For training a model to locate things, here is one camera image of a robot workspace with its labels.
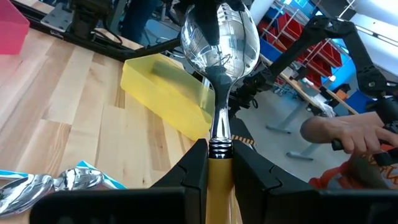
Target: spoon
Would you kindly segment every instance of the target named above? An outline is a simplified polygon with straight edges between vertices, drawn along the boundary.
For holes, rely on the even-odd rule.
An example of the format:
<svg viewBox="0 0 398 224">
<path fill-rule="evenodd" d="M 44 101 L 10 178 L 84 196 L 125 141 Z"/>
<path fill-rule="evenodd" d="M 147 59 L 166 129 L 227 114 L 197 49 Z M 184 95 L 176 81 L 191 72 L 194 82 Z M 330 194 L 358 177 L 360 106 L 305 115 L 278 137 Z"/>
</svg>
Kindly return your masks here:
<svg viewBox="0 0 398 224">
<path fill-rule="evenodd" d="M 51 190 L 90 189 L 102 183 L 103 179 L 102 172 L 81 168 L 68 169 L 56 179 L 47 174 L 27 174 L 0 188 L 0 217 L 26 211 Z"/>
<path fill-rule="evenodd" d="M 188 9 L 181 29 L 181 46 L 190 65 L 210 81 L 215 91 L 209 158 L 227 159 L 232 157 L 229 93 L 236 81 L 249 75 L 256 66 L 260 41 L 256 25 L 243 4 L 239 11 L 232 10 L 227 3 L 220 4 L 216 17 L 218 30 L 198 22 L 199 14 L 195 6 Z"/>
</svg>

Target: yellow container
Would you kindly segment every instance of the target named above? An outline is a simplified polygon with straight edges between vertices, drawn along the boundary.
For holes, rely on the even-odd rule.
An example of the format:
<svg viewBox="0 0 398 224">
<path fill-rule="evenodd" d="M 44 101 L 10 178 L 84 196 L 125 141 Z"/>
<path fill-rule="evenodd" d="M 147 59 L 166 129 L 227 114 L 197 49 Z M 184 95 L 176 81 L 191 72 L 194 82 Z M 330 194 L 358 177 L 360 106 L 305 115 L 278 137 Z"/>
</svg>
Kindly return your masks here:
<svg viewBox="0 0 398 224">
<path fill-rule="evenodd" d="M 125 61 L 121 88 L 191 140 L 211 128 L 213 90 L 164 55 Z"/>
</svg>

